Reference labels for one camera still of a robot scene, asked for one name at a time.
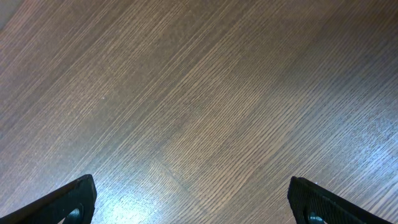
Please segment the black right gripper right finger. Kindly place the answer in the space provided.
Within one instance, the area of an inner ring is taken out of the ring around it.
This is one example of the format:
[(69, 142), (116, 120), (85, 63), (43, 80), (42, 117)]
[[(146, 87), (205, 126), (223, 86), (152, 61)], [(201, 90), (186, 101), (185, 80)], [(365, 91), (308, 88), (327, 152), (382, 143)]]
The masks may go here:
[(298, 224), (391, 224), (303, 177), (290, 179), (287, 198)]

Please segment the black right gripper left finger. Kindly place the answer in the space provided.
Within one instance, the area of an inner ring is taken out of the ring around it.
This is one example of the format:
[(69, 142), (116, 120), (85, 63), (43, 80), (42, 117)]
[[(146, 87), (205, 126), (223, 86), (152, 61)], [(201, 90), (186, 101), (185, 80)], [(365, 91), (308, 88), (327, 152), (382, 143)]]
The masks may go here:
[(95, 211), (97, 191), (85, 174), (44, 197), (1, 218), (1, 223), (86, 223)]

